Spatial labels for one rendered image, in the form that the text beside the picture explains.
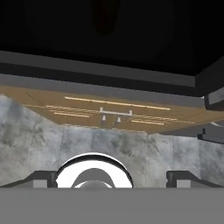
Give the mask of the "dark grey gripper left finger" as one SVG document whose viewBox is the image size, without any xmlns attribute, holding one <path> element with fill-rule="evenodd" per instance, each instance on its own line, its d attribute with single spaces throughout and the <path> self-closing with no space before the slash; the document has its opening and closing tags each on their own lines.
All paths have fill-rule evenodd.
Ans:
<svg viewBox="0 0 224 224">
<path fill-rule="evenodd" d="M 16 187 L 16 188 L 57 188 L 56 171 L 34 171 L 28 177 L 18 181 L 1 185 L 1 188 Z"/>
</svg>

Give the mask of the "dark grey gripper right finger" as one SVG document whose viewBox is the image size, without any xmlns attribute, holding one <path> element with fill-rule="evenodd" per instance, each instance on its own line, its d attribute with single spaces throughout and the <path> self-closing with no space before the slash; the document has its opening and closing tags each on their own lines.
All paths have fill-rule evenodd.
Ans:
<svg viewBox="0 0 224 224">
<path fill-rule="evenodd" d="M 220 187 L 203 179 L 197 178 L 190 171 L 168 171 L 166 173 L 166 187 L 167 188 L 208 188 L 208 187 Z"/>
</svg>

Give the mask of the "white and black round object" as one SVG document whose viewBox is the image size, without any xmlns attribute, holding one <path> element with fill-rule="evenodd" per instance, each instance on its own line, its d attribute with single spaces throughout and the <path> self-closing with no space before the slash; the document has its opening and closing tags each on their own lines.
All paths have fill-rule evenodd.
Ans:
<svg viewBox="0 0 224 224">
<path fill-rule="evenodd" d="M 58 188 L 133 188 L 127 168 L 117 159 L 99 152 L 69 158 L 57 171 Z"/>
</svg>

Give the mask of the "dark grey low fitting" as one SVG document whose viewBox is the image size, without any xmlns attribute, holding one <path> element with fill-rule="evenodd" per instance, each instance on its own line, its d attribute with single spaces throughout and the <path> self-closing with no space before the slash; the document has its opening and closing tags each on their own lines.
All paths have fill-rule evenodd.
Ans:
<svg viewBox="0 0 224 224">
<path fill-rule="evenodd" d="M 224 120 L 163 132 L 163 135 L 197 137 L 199 140 L 224 144 Z"/>
</svg>

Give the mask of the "brown wooden cupboard run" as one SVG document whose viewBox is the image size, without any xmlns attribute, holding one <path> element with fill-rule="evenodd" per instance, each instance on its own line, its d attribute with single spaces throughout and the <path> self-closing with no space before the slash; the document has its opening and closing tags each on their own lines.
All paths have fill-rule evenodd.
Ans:
<svg viewBox="0 0 224 224">
<path fill-rule="evenodd" d="M 206 110 L 203 104 L 178 106 L 172 102 L 127 100 L 93 94 L 73 94 L 52 90 L 0 85 L 0 94 L 57 123 L 85 128 L 133 132 L 163 133 L 170 130 L 218 122 L 224 112 Z M 107 111 L 133 116 L 105 115 Z"/>
</svg>

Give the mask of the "dark grey appliance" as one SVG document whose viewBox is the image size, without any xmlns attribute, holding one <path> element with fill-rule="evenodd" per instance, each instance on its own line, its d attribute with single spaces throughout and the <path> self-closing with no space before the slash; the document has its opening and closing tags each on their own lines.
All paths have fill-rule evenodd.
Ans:
<svg viewBox="0 0 224 224">
<path fill-rule="evenodd" d="M 195 90 L 206 110 L 224 111 L 224 56 L 195 77 Z"/>
</svg>

